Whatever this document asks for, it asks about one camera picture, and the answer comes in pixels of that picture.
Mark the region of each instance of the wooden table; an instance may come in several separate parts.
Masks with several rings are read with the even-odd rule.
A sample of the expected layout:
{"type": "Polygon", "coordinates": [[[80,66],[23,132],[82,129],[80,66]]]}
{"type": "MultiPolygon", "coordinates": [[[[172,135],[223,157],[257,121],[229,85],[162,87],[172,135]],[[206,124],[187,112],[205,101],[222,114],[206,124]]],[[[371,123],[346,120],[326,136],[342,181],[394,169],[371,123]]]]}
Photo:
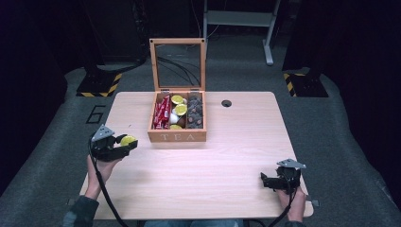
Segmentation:
{"type": "MultiPolygon", "coordinates": [[[[123,219],[273,218],[283,209],[260,172],[276,177],[278,161],[296,160],[273,93],[207,92],[207,141],[150,143],[154,93],[115,97],[106,126],[138,138],[106,187],[123,219]],[[223,107],[221,101],[233,105],[223,107]]],[[[87,179],[83,183],[84,194],[87,179]]],[[[304,180],[301,187],[307,193],[304,180]]],[[[96,219],[114,219],[103,195],[96,219]]],[[[306,203],[305,216],[313,214],[306,203]]]]}

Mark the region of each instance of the black cable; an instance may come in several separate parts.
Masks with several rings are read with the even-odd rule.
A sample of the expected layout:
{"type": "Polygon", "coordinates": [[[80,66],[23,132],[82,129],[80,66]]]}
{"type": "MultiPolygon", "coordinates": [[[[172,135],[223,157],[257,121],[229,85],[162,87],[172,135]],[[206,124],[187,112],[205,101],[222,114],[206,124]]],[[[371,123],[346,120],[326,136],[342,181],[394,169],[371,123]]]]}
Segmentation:
{"type": "Polygon", "coordinates": [[[192,64],[192,63],[188,63],[188,62],[184,62],[184,61],[175,60],[176,62],[174,62],[174,61],[172,61],[172,60],[167,60],[167,59],[164,59],[164,58],[162,58],[162,57],[159,57],[159,58],[160,58],[160,60],[162,60],[162,61],[166,61],[166,62],[168,62],[168,63],[171,63],[171,64],[175,65],[176,67],[178,67],[178,68],[180,68],[181,70],[183,70],[186,74],[189,73],[189,74],[197,81],[198,85],[201,86],[201,82],[199,81],[199,79],[198,79],[190,70],[188,70],[187,68],[183,67],[182,65],[179,65],[179,64],[176,63],[176,62],[188,64],[188,65],[191,65],[191,66],[193,66],[193,67],[195,67],[195,68],[197,68],[197,69],[200,69],[197,65],[192,64]]]}
{"type": "Polygon", "coordinates": [[[119,223],[121,226],[129,227],[129,226],[123,221],[123,219],[118,215],[118,212],[117,212],[117,210],[115,209],[115,207],[114,207],[114,205],[113,205],[113,203],[112,203],[112,200],[110,199],[109,193],[107,192],[106,185],[105,185],[105,183],[103,182],[103,177],[101,176],[100,171],[97,169],[96,160],[95,160],[95,158],[94,158],[94,155],[92,154],[92,142],[91,142],[91,138],[89,139],[89,142],[88,142],[88,150],[89,150],[89,155],[91,156],[92,164],[94,165],[94,168],[95,168],[97,180],[99,181],[101,191],[103,192],[104,198],[106,199],[107,204],[109,204],[110,209],[112,209],[113,214],[114,214],[115,218],[117,219],[118,223],[119,223]]]}
{"type": "Polygon", "coordinates": [[[249,221],[257,222],[257,223],[260,224],[262,227],[266,227],[265,223],[263,223],[261,220],[258,220],[258,219],[249,219],[249,221]]]}
{"type": "Polygon", "coordinates": [[[160,62],[159,62],[159,64],[162,65],[164,68],[166,68],[166,69],[172,71],[174,74],[177,74],[177,76],[179,76],[179,77],[182,78],[183,80],[189,82],[191,85],[194,85],[194,83],[191,81],[191,78],[190,78],[188,75],[186,75],[186,76],[188,77],[188,79],[186,79],[185,77],[183,77],[182,75],[180,75],[178,72],[174,71],[173,69],[168,68],[167,66],[165,66],[164,64],[162,64],[162,63],[160,63],[160,62]]]}
{"type": "MultiPolygon", "coordinates": [[[[178,63],[176,63],[176,62],[174,62],[172,60],[168,60],[168,59],[165,59],[165,58],[162,58],[162,57],[157,57],[157,60],[161,61],[161,62],[166,62],[166,63],[169,63],[169,64],[172,64],[172,65],[176,66],[177,68],[181,69],[186,74],[186,76],[188,77],[188,79],[185,79],[186,81],[188,81],[191,85],[195,85],[192,82],[192,79],[189,77],[189,76],[192,76],[197,81],[198,85],[201,86],[200,80],[190,70],[188,70],[187,68],[183,67],[182,65],[180,65],[180,64],[178,64],[178,63]]],[[[191,66],[199,69],[199,67],[197,65],[194,65],[194,64],[191,64],[191,63],[188,63],[188,62],[184,62],[184,61],[177,61],[177,62],[188,64],[188,65],[191,65],[191,66]]]]}

